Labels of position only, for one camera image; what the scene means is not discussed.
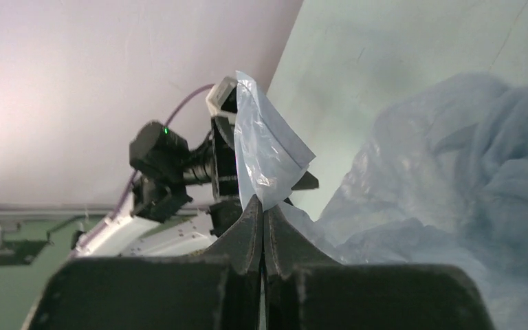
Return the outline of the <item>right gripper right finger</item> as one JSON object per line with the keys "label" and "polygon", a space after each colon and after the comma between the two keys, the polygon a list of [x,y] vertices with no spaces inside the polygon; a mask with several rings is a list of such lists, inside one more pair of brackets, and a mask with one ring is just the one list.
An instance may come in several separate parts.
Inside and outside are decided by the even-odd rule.
{"label": "right gripper right finger", "polygon": [[492,329],[476,285],[451,265],[341,265],[279,207],[263,214],[268,329]]}

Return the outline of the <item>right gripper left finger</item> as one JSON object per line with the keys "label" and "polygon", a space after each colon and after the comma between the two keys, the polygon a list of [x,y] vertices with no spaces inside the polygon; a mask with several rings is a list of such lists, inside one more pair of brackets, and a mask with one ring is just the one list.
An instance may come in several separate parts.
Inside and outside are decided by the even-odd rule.
{"label": "right gripper left finger", "polygon": [[25,329],[258,329],[263,210],[253,197],[195,255],[88,257],[50,278]]}

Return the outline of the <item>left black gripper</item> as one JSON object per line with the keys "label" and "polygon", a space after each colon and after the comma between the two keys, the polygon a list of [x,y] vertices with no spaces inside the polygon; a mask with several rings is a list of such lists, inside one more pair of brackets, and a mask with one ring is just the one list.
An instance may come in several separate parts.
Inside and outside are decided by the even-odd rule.
{"label": "left black gripper", "polygon": [[[212,127],[212,192],[214,204],[209,207],[213,229],[211,234],[220,237],[241,215],[237,181],[233,126],[222,115],[211,117]],[[313,190],[320,187],[318,178],[309,171],[291,187],[292,191]]]}

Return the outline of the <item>blue plastic trash bag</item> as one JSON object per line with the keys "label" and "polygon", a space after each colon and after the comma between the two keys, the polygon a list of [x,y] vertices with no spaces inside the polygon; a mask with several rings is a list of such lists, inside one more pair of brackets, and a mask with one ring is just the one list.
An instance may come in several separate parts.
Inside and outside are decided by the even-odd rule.
{"label": "blue plastic trash bag", "polygon": [[457,74],[381,111],[318,220],[285,198],[313,153],[238,72],[241,201],[345,265],[450,264],[497,329],[528,329],[528,86]]}

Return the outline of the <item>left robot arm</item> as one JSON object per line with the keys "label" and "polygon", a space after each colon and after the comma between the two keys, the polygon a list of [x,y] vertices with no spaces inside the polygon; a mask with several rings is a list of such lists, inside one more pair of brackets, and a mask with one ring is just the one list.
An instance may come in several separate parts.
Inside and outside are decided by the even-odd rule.
{"label": "left robot arm", "polygon": [[231,78],[208,89],[211,128],[195,149],[158,121],[129,145],[134,170],[119,204],[80,234],[72,256],[118,256],[200,250],[237,222],[253,191],[236,131],[257,144],[272,138],[259,93]]}

